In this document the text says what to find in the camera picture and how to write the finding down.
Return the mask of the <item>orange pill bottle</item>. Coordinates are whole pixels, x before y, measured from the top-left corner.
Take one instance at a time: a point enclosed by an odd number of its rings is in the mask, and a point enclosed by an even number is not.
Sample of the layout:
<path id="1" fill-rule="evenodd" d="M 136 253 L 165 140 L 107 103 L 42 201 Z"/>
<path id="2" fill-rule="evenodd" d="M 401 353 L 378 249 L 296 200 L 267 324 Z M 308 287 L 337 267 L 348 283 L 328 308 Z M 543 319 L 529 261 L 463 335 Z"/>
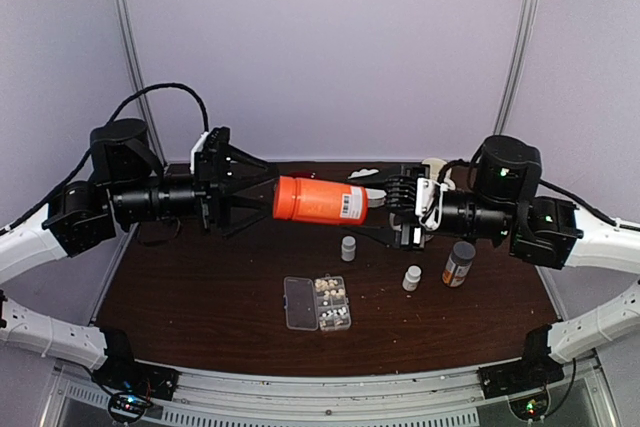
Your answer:
<path id="1" fill-rule="evenodd" d="M 322 225 L 362 225 L 368 196 L 360 186 L 281 176 L 274 193 L 274 219 Z"/>

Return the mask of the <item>small white pill bottle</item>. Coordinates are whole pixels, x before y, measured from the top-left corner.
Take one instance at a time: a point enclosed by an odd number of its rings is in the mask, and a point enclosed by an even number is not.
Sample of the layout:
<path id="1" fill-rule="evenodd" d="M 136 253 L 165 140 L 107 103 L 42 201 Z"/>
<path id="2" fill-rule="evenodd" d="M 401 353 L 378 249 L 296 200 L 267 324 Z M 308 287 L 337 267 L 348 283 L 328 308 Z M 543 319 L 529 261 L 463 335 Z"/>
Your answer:
<path id="1" fill-rule="evenodd" d="M 422 276 L 422 269 L 418 265 L 411 265 L 407 268 L 402 281 L 402 288 L 406 292 L 413 292 L 417 289 Z"/>
<path id="2" fill-rule="evenodd" d="M 341 241 L 341 260 L 352 262 L 356 258 L 356 239 L 353 236 L 344 236 Z"/>

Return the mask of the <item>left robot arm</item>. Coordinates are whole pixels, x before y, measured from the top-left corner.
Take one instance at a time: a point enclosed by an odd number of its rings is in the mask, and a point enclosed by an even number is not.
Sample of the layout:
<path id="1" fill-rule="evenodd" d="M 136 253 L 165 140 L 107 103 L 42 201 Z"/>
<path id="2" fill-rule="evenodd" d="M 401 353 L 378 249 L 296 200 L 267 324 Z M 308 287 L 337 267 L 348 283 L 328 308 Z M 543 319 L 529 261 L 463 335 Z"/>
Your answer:
<path id="1" fill-rule="evenodd" d="M 264 201 L 243 191 L 274 180 L 277 167 L 230 143 L 227 127 L 205 132 L 191 154 L 189 173 L 166 174 L 151 150 L 148 126 L 136 118 L 116 120 L 90 134 L 93 172 L 70 179 L 1 235 L 1 280 L 8 282 L 41 265 L 76 257 L 116 231 L 142 222 L 195 218 L 205 232 L 230 237 L 268 217 Z M 104 371 L 123 391 L 144 380 L 127 335 L 117 329 L 72 324 L 1 298 L 2 341 Z"/>

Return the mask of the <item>clear plastic pill organizer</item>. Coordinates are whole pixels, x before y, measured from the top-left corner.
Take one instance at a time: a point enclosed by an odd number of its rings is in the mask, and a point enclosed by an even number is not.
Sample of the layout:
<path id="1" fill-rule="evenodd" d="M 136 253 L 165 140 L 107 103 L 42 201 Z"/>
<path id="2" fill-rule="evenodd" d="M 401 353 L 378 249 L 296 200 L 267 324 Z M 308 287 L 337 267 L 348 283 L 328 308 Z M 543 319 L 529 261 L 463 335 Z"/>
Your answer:
<path id="1" fill-rule="evenodd" d="M 348 311 L 351 317 L 351 326 L 352 326 L 352 315 L 349 306 L 349 298 L 346 289 L 346 283 L 342 276 L 331 276 L 326 275 L 324 277 L 341 277 L 344 281 L 344 286 L 342 288 L 345 289 L 346 295 L 344 298 L 347 303 L 347 309 L 343 311 Z M 315 279 L 311 278 L 302 278 L 302 277 L 292 277 L 287 276 L 284 278 L 283 287 L 284 287 L 284 295 L 283 295 L 283 305 L 285 312 L 285 323 L 288 329 L 295 331 L 321 331 L 321 332 L 334 332 L 334 331 L 342 331 L 342 330 L 333 330 L 333 331 L 323 331 L 319 328 L 319 318 L 320 314 L 327 311 L 321 311 L 319 309 L 319 305 L 323 299 L 319 296 L 321 291 L 317 291 L 314 286 Z"/>

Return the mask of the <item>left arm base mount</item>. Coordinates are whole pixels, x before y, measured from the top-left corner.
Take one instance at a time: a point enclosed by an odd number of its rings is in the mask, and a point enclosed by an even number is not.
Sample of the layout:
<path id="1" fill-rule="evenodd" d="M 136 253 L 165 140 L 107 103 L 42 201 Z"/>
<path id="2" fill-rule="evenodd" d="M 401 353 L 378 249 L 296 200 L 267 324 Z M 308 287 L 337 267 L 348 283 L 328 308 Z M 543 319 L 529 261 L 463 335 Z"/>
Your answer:
<path id="1" fill-rule="evenodd" d="M 126 333 L 120 329 L 100 328 L 99 331 L 106 342 L 106 360 L 92 371 L 99 385 L 151 399 L 173 399 L 179 379 L 176 369 L 136 360 Z"/>

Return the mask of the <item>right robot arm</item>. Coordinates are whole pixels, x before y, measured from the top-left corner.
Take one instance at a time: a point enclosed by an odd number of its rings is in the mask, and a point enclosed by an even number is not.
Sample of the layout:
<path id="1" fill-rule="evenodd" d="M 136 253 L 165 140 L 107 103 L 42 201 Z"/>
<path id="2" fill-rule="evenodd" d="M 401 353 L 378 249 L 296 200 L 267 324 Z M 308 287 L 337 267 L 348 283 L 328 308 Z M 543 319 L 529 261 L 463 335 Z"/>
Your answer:
<path id="1" fill-rule="evenodd" d="M 487 239 L 537 267 L 639 272 L 638 224 L 543 180 L 539 150 L 514 137 L 489 136 L 470 160 L 439 169 L 401 164 L 355 171 L 347 182 L 384 192 L 388 226 L 354 231 L 388 247 L 420 250 L 434 236 Z"/>

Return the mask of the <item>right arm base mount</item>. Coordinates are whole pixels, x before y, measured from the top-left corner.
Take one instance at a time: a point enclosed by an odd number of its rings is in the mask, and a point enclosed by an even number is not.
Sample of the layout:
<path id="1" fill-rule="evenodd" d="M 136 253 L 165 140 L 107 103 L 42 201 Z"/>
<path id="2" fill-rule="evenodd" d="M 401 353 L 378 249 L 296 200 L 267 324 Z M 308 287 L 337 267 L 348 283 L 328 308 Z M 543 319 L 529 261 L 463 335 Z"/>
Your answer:
<path id="1" fill-rule="evenodd" d="M 530 331 L 519 359 L 478 369 L 485 399 L 542 388 L 564 379 L 563 364 L 551 358 L 550 330 L 547 324 Z"/>

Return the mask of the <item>amber bottle grey cap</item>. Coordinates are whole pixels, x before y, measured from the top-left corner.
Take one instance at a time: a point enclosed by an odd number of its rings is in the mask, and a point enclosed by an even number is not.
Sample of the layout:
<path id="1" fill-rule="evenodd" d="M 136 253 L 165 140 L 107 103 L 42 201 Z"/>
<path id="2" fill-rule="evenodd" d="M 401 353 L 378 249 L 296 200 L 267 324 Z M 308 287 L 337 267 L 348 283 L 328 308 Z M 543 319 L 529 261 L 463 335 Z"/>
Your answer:
<path id="1" fill-rule="evenodd" d="M 451 288 L 460 287 L 466 280 L 476 255 L 475 246 L 466 241 L 456 242 L 442 272 L 442 282 Z"/>

